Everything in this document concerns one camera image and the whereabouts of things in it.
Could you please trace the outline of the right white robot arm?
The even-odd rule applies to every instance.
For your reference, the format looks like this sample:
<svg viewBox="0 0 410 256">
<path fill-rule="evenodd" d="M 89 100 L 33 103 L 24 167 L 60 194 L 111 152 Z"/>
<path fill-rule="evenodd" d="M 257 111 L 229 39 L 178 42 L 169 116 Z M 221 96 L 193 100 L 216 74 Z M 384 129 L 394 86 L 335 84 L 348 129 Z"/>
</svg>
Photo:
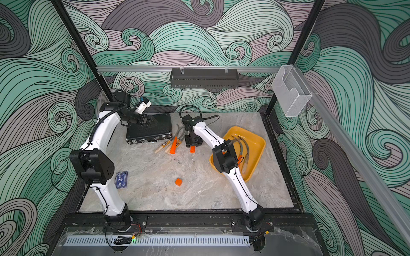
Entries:
<svg viewBox="0 0 410 256">
<path fill-rule="evenodd" d="M 178 112 L 185 128 L 185 143 L 188 148 L 206 143 L 212 149 L 216 170 L 230 182 L 240 202 L 247 229 L 255 232 L 261 228 L 265 217 L 264 209 L 254 199 L 239 168 L 234 142 L 218 136 L 202 117 L 202 111 L 194 105 L 184 105 Z"/>
</svg>

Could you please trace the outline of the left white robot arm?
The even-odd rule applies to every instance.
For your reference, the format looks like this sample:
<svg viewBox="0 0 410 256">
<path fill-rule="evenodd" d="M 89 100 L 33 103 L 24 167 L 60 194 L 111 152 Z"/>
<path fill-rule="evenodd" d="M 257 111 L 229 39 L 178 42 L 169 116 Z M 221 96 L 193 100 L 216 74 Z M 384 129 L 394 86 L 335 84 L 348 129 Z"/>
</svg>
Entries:
<svg viewBox="0 0 410 256">
<path fill-rule="evenodd" d="M 119 124 L 126 127 L 136 124 L 147 128 L 151 123 L 152 116 L 144 112 L 152 103 L 146 97 L 141 97 L 137 105 L 132 106 L 132 98 L 133 95 L 117 89 L 113 101 L 103 103 L 100 107 L 97 123 L 87 141 L 69 156 L 78 177 L 97 194 L 103 206 L 105 220 L 108 223 L 123 223 L 123 229 L 131 226 L 132 217 L 127 204 L 118 194 L 114 177 L 115 165 L 106 151 Z"/>
</svg>

